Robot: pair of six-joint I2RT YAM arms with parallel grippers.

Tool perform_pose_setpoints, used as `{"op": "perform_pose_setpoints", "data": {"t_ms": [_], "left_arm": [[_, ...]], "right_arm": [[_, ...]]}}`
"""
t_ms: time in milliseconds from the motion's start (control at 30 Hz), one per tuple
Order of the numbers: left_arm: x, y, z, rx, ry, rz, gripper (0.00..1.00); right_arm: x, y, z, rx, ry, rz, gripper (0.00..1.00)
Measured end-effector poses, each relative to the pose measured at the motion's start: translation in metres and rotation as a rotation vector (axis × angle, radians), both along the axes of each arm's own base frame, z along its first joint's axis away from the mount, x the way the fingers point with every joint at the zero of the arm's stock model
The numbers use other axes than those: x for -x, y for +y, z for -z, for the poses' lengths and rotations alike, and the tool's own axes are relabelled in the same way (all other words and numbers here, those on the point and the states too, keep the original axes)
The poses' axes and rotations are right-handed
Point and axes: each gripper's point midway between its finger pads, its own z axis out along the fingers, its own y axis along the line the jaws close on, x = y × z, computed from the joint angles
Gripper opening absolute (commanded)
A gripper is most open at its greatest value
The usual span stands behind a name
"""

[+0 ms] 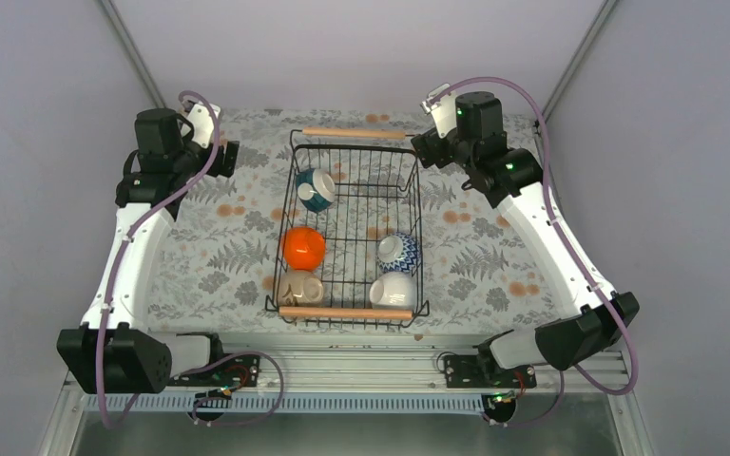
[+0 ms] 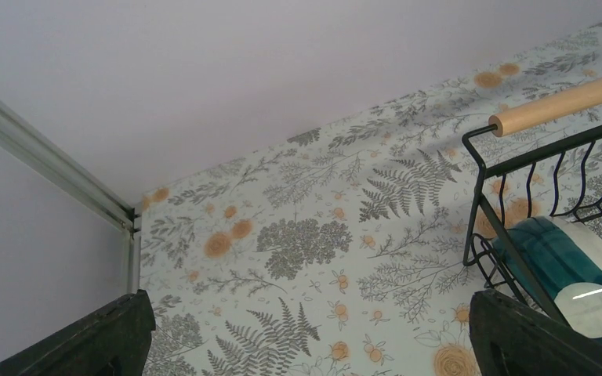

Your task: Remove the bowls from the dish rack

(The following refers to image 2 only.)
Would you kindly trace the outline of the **teal and white bowl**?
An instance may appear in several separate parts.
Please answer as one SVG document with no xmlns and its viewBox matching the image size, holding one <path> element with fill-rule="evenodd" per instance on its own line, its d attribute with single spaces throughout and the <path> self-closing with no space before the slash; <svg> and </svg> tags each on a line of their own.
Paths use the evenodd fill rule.
<svg viewBox="0 0 602 376">
<path fill-rule="evenodd" d="M 570 326 L 602 344 L 602 239 L 580 222 L 536 216 L 508 230 Z"/>
</svg>

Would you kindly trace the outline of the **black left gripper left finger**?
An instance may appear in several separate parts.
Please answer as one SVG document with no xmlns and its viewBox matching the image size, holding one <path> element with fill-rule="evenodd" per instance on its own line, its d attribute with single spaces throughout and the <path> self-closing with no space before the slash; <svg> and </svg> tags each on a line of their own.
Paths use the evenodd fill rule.
<svg viewBox="0 0 602 376">
<path fill-rule="evenodd" d="M 141 375 L 156 323 L 148 293 L 104 305 L 0 362 L 0 375 Z"/>
</svg>

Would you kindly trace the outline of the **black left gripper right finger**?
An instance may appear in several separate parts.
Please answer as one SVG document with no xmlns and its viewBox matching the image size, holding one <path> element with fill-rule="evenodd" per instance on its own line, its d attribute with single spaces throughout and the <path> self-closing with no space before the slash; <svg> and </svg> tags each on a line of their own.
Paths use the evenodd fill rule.
<svg viewBox="0 0 602 376">
<path fill-rule="evenodd" d="M 602 345 L 496 290 L 473 294 L 470 342 L 483 375 L 602 375 Z"/>
</svg>

